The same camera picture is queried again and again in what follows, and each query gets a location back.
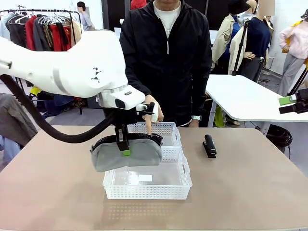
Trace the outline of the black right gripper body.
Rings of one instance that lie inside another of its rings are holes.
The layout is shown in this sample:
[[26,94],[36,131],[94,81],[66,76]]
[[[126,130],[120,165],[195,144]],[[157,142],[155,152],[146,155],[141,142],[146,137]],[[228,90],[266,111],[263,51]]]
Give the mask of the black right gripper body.
[[298,114],[308,111],[308,89],[301,89],[296,94],[295,112]]

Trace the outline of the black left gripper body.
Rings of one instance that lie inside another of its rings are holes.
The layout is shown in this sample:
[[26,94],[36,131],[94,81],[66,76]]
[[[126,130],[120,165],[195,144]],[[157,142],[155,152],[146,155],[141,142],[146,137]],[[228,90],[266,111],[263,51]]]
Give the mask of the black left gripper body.
[[138,115],[135,108],[130,110],[114,109],[113,115],[114,119],[112,124],[115,126],[116,135],[119,134],[119,131],[124,131],[127,133],[127,125],[135,124],[138,120]]

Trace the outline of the person's right hand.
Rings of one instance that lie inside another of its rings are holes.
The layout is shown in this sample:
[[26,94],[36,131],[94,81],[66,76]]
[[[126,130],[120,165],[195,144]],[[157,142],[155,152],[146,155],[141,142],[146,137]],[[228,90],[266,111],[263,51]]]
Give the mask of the person's right hand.
[[[152,95],[147,95],[145,97],[145,104],[150,104],[151,102],[154,102],[157,107],[158,107],[158,115],[157,115],[157,119],[154,121],[154,123],[158,123],[158,122],[162,122],[164,120],[164,115],[161,109],[160,104],[157,102],[157,100],[152,96]],[[146,128],[147,128],[147,133],[148,134],[152,134],[152,115],[144,115],[143,119],[145,120],[145,124],[146,124]]]

